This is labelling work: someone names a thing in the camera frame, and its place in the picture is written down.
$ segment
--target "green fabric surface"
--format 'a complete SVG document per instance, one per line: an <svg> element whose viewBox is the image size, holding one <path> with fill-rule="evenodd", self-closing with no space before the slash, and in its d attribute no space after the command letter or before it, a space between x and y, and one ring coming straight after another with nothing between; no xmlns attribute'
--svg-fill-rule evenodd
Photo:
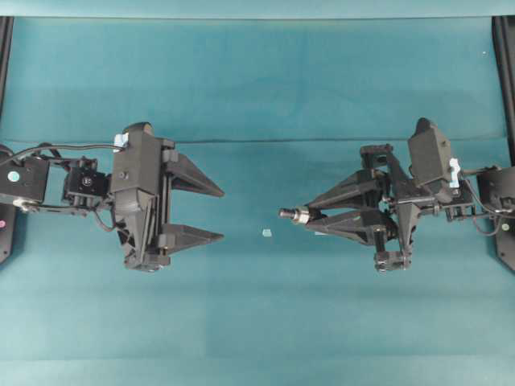
<svg viewBox="0 0 515 386"><path fill-rule="evenodd" d="M64 18L441 18L515 13L511 0L2 0L0 14Z"/></svg>
<svg viewBox="0 0 515 386"><path fill-rule="evenodd" d="M433 22L19 18L2 143L109 141L133 121L152 121L226 192L174 191L172 221L225 238L144 274L123 268L116 236L93 218L19 216L15 250L0 266L0 384L513 384L515 275L472 224L423 218L412 268L378 274L373 248L277 217L279 207L305 203L359 169L360 146L389 142L408 166L406 141L396 138L411 135L419 115L458 138L462 167L509 165L489 21ZM367 33L384 49L376 68L378 58L363 51ZM410 44L392 40L409 34ZM195 39L203 43L192 47ZM317 44L299 60L311 39ZM419 46L435 60L422 60ZM307 65L315 60L329 70ZM256 81L272 68L275 78ZM370 68L374 82L363 91L356 77ZM340 112L335 94L309 101L315 88L296 82L314 78L346 90L355 108ZM284 105L270 99L288 87ZM373 90L382 97L367 105ZM288 115L298 98L306 103ZM206 139L225 142L185 143ZM87 155L110 170L110 151ZM51 173L50 203L63 177Z"/></svg>
<svg viewBox="0 0 515 386"><path fill-rule="evenodd" d="M17 18L1 138L176 141L505 135L490 18L328 22Z"/></svg>

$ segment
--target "black metal frame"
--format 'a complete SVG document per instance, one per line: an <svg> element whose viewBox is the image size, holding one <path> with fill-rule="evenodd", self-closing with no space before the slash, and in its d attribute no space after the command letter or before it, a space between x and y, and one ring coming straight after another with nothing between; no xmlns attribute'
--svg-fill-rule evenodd
<svg viewBox="0 0 515 386"><path fill-rule="evenodd" d="M3 96L7 81L7 68L9 65L10 41L13 35L14 18L0 17L0 116L2 115ZM16 208L12 205L0 203L0 263L11 253L14 235L14 223L16 221Z"/></svg>
<svg viewBox="0 0 515 386"><path fill-rule="evenodd" d="M505 105L509 157L515 166L515 15L492 18L492 38ZM501 226L508 231L496 234L496 253L508 267L515 269L515 220L503 219Z"/></svg>

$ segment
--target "wire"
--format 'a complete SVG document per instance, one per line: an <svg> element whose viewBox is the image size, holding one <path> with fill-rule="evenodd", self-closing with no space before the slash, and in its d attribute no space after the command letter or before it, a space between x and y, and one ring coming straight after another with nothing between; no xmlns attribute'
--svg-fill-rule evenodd
<svg viewBox="0 0 515 386"><path fill-rule="evenodd" d="M96 145L48 145L48 146L36 146L29 147L28 149L19 151L16 154L12 154L9 158L5 158L0 161L0 166L6 165L8 162L14 161L17 158L22 157L25 154L34 153L37 151L43 150L93 150L93 149L113 149L113 150L124 150L125 147L115 146L115 145L106 145L106 144L96 144Z"/></svg>
<svg viewBox="0 0 515 386"><path fill-rule="evenodd" d="M480 228L479 224L477 223L477 217L472 217L472 221L474 222L474 226L476 227L477 231L486 237L495 236L501 230L502 221L499 219L499 217L493 219L493 223L495 224L495 226L493 227L493 231L491 232L484 231Z"/></svg>
<svg viewBox="0 0 515 386"><path fill-rule="evenodd" d="M116 230L117 232L121 232L123 233L128 239L130 238L130 233L129 231L125 230L125 229L122 229L120 227L118 227L116 225L116 223L113 223L113 226L109 226L107 225L104 221L102 221L100 215L98 214L98 211L97 209L93 209L92 210L94 216L95 216L95 221L97 222L97 224L100 226L100 228L102 228L104 231L106 232L112 232L114 230Z"/></svg>
<svg viewBox="0 0 515 386"><path fill-rule="evenodd" d="M100 218L100 215L98 214L96 209L92 210L93 214L95 215L95 220L97 221L97 224L100 226L100 228L104 229L106 232L112 232L117 228L116 225L113 225L112 227L105 224L104 221Z"/></svg>
<svg viewBox="0 0 515 386"><path fill-rule="evenodd" d="M467 179L463 179L462 181L467 184L468 189L470 190L470 192L472 194L472 197L474 198L475 201L477 201L477 203L480 205L480 207L483 208L484 211L487 211L488 213L490 213L490 214L492 214L492 215L494 215L496 217L502 217L503 219L515 219L515 216L507 216L505 214L498 213L496 211L493 211L492 209L489 209L489 208L485 207L484 204L481 202L479 196L477 195L476 191L474 190L474 188L470 184L470 181L468 181Z"/></svg>

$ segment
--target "gripper jaw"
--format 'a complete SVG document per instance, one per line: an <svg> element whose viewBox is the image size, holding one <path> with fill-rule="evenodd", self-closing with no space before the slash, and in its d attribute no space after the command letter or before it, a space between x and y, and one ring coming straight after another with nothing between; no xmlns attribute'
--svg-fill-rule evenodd
<svg viewBox="0 0 515 386"><path fill-rule="evenodd" d="M152 134L150 124L128 128L126 150L115 155L113 217L129 269L154 272L170 254L210 244L223 235L169 224L171 190L222 197L224 192L175 143Z"/></svg>
<svg viewBox="0 0 515 386"><path fill-rule="evenodd" d="M175 150L163 152L166 159L164 172L173 177L172 189L191 191L201 195L213 195L223 197L222 191L211 179L209 179L195 164L184 154Z"/></svg>
<svg viewBox="0 0 515 386"><path fill-rule="evenodd" d="M346 237L364 245L375 245L374 233L381 229L383 241L397 235L397 226L385 213L378 209L348 211L335 216L310 221L306 229L330 235Z"/></svg>
<svg viewBox="0 0 515 386"><path fill-rule="evenodd" d="M374 169L363 169L319 195L307 206L318 210L377 207L383 191L387 190L388 179L384 173Z"/></svg>

